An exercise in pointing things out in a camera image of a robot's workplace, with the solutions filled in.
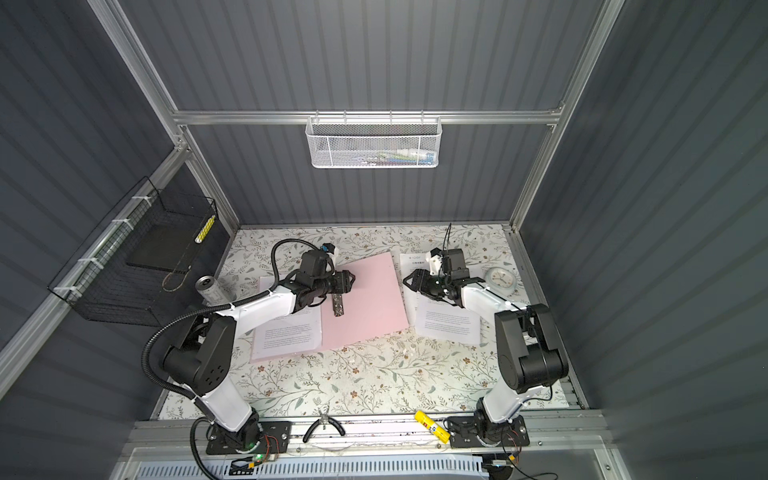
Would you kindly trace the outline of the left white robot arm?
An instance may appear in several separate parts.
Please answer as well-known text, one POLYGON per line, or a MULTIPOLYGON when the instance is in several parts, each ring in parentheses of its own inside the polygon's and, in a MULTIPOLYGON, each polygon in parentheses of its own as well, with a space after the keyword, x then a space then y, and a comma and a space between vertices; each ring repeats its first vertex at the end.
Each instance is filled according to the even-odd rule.
POLYGON ((258 413, 229 378, 236 340, 269 321, 317 307, 329 296, 346 294, 355 281, 350 271, 336 269, 333 244, 316 246, 300 239, 296 242, 309 249, 302 254, 299 267, 281 277, 276 251, 289 242, 277 242, 270 253, 274 280, 266 290, 174 320, 171 324, 180 325, 182 333, 161 361, 171 379, 165 388, 191 399, 211 422, 216 438, 238 453, 278 445, 263 433, 258 413))

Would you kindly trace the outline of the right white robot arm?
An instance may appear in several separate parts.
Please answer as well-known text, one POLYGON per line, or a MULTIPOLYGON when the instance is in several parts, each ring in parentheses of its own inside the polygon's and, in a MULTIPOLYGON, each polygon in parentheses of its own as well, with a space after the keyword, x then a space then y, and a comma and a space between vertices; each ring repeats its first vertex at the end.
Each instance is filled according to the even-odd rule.
POLYGON ((561 337, 549 307, 519 306, 483 278, 473 276, 460 249, 435 248, 426 255, 428 267, 403 279, 409 290, 433 301, 468 310, 491 321, 501 379, 481 397, 471 417, 449 416, 431 428, 453 448, 530 445, 523 406, 544 400, 569 373, 561 337))

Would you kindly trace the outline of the pink file folder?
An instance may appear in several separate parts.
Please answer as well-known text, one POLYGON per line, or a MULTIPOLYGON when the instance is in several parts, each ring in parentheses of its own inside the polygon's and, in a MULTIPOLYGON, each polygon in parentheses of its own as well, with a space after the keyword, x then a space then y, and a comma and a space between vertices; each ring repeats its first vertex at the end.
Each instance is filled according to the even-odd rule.
POLYGON ((329 303, 319 306, 322 345, 307 353, 340 349, 409 327, 390 253, 357 260, 344 268, 356 277, 352 290, 343 295, 344 315, 335 317, 329 303))

